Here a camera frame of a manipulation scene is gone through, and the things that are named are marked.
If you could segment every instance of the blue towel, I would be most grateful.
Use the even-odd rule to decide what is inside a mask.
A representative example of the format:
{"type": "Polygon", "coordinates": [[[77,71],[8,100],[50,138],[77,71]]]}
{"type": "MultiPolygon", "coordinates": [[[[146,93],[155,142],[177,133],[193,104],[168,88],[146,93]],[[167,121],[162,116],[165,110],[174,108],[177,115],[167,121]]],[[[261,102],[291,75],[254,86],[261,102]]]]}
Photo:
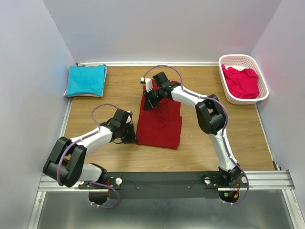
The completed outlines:
{"type": "Polygon", "coordinates": [[[102,97],[106,77],[106,66],[71,66],[64,95],[102,97]]]}

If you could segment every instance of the bolt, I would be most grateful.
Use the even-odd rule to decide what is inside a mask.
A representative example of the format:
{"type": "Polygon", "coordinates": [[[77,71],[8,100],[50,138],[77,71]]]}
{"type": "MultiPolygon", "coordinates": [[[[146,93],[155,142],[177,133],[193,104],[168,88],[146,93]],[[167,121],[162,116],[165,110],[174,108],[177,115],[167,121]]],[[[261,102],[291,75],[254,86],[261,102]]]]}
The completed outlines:
{"type": "Polygon", "coordinates": [[[122,179],[121,178],[116,178],[115,183],[117,185],[120,185],[122,183],[122,179]]]}
{"type": "Polygon", "coordinates": [[[209,185],[209,184],[211,183],[211,180],[210,180],[209,177],[206,177],[206,178],[204,179],[204,182],[205,182],[207,185],[209,185]]]}
{"type": "Polygon", "coordinates": [[[246,179],[246,177],[242,177],[242,182],[243,182],[244,184],[246,184],[246,183],[247,183],[247,179],[246,179]]]}

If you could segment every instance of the wooden surface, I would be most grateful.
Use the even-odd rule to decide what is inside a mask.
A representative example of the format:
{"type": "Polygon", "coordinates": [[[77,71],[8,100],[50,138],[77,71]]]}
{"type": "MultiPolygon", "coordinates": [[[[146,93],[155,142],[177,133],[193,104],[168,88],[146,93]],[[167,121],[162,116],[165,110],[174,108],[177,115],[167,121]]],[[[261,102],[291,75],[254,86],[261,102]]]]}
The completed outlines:
{"type": "MultiPolygon", "coordinates": [[[[140,77],[150,67],[108,67],[103,98],[76,97],[67,124],[65,136],[83,135],[94,129],[91,110],[101,103],[113,103],[133,111],[135,128],[139,119],[142,85],[140,77]]],[[[176,67],[181,71],[184,86],[197,93],[215,94],[229,113],[228,138],[234,156],[245,170],[274,170],[264,134],[254,105],[233,105],[225,98],[218,68],[214,66],[176,67]]],[[[172,70],[157,68],[149,77],[164,71],[170,80],[180,82],[172,70]]],[[[103,106],[95,117],[99,122],[113,117],[114,108],[103,106]]],[[[218,160],[210,138],[197,123],[196,112],[181,105],[183,119],[181,140],[177,150],[152,146],[106,144],[86,156],[112,172],[143,171],[209,171],[218,170],[218,160]]]]}

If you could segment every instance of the white laundry basket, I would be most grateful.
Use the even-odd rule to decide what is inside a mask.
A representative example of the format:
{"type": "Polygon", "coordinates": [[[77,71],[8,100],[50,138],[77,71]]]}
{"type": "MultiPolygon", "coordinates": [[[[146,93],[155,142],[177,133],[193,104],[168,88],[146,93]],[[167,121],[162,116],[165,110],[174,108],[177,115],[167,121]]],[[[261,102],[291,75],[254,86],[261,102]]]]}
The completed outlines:
{"type": "Polygon", "coordinates": [[[227,97],[227,100],[232,104],[245,105],[245,104],[255,104],[258,101],[264,100],[269,95],[269,90],[266,85],[265,79],[261,70],[259,69],[257,62],[251,56],[234,54],[234,55],[225,55],[219,58],[219,75],[221,83],[224,87],[224,93],[227,97]],[[224,73],[221,65],[224,64],[226,68],[233,67],[238,70],[243,70],[245,68],[252,68],[258,75],[257,85],[259,88],[259,95],[256,99],[239,99],[233,96],[229,89],[228,85],[224,78],[224,73]]]}

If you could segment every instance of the white wall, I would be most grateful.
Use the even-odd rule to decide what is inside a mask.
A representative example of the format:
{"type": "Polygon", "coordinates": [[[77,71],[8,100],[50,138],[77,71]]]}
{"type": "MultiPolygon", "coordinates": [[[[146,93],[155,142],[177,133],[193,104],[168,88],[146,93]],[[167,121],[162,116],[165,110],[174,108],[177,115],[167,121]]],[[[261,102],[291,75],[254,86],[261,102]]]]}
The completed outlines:
{"type": "Polygon", "coordinates": [[[27,228],[74,64],[42,0],[0,8],[0,228],[27,228]]]}
{"type": "Polygon", "coordinates": [[[305,215],[305,1],[283,0],[252,56],[270,90],[258,104],[267,138],[282,169],[289,169],[305,215]]]}
{"type": "Polygon", "coordinates": [[[280,0],[44,0],[76,62],[250,54],[280,0]]]}

